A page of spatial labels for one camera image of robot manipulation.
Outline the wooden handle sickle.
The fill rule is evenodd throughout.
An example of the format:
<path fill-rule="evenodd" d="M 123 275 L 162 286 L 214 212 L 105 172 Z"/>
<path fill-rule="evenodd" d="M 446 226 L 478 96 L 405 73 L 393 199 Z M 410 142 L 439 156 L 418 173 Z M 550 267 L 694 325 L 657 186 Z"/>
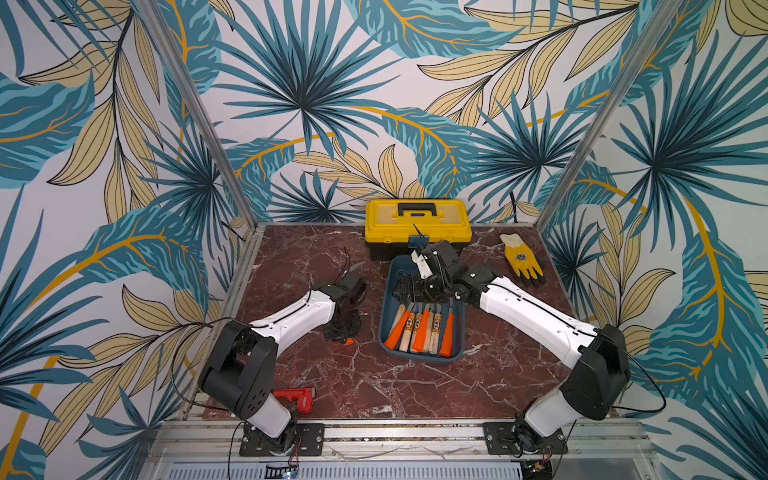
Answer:
<path fill-rule="evenodd" d="M 423 344 L 423 348 L 422 348 L 422 353 L 423 354 L 428 354 L 429 353 L 429 349 L 430 349 L 430 345 L 431 345 L 432 323 L 433 323 L 434 314 L 435 314 L 434 309 L 435 309 L 435 305 L 434 304 L 430 304 L 427 312 L 425 313 L 425 315 L 424 315 L 424 317 L 422 319 L 423 326 L 425 327 L 424 344 Z"/>
<path fill-rule="evenodd" d="M 408 317 L 406 319 L 406 324 L 403 330 L 403 334 L 400 340 L 400 344 L 398 346 L 398 349 L 401 352 L 408 352 L 410 347 L 410 341 L 411 336 L 413 332 L 413 325 L 415 322 L 415 316 L 416 316 L 416 305 L 412 304 L 408 311 Z"/>
<path fill-rule="evenodd" d="M 428 350 L 428 352 L 431 355 L 436 355 L 439 349 L 440 330 L 441 330 L 441 323 L 442 323 L 441 310 L 442 310 L 442 306 L 440 304 L 437 304 L 433 311 L 433 316 L 431 320 L 430 344 L 429 344 L 429 350 Z"/>

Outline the teal plastic tray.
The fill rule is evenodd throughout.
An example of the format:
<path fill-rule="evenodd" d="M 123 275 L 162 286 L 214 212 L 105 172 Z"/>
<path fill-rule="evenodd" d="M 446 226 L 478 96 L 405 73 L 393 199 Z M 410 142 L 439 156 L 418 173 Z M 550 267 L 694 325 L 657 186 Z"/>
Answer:
<path fill-rule="evenodd" d="M 415 275 L 416 277 L 419 277 L 417 266 L 412 262 L 408 255 L 399 255 L 392 259 L 389 264 L 389 273 L 382 301 L 378 329 L 379 344 L 389 355 L 397 358 L 437 364 L 449 364 L 459 360 L 464 354 L 466 344 L 466 306 L 464 304 L 454 304 L 452 350 L 449 356 L 444 357 L 441 356 L 440 353 L 430 354 L 428 352 L 412 353 L 399 350 L 395 351 L 385 346 L 391 328 L 401 318 L 401 316 L 395 317 L 400 302 L 395 298 L 393 293 L 398 290 L 396 283 L 403 275 Z"/>

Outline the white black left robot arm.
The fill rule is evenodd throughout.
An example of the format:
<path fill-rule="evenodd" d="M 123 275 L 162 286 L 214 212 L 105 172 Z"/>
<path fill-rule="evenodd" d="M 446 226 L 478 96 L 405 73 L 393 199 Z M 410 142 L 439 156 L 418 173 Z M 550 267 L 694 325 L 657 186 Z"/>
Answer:
<path fill-rule="evenodd" d="M 365 291 L 363 278 L 347 272 L 265 318 L 248 324 L 227 322 L 199 376 L 200 390 L 268 439 L 288 446 L 296 421 L 273 394 L 277 359 L 317 328 L 335 343 L 355 337 L 361 329 L 358 305 Z"/>

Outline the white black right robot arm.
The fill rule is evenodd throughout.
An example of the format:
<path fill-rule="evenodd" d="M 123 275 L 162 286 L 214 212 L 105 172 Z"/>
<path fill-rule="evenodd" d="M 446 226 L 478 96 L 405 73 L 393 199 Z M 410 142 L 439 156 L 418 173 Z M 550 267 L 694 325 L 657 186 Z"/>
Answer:
<path fill-rule="evenodd" d="M 486 264 L 468 266 L 447 241 L 410 253 L 425 302 L 464 303 L 506 321 L 554 354 L 569 376 L 531 403 L 514 421 L 514 440 L 532 451 L 581 418 L 603 420 L 631 379 L 623 334 L 597 328 L 529 294 Z"/>

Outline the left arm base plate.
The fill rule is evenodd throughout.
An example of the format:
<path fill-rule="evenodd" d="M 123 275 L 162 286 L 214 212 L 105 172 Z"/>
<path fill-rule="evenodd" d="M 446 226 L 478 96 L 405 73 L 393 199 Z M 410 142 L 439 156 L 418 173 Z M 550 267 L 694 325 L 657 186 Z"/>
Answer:
<path fill-rule="evenodd" d="M 242 457 L 318 457 L 322 454 L 325 440 L 325 425 L 322 423 L 289 424 L 279 437 L 272 438 L 246 425 L 242 429 L 239 455 Z"/>

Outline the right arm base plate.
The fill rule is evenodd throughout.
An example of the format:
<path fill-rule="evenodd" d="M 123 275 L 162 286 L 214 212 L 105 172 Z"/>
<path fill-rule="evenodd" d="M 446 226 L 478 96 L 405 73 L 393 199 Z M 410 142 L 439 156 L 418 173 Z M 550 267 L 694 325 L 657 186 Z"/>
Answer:
<path fill-rule="evenodd" d="M 519 458 L 568 452 L 566 436 L 561 429 L 543 437 L 519 422 L 485 422 L 481 427 L 489 455 L 511 455 Z"/>

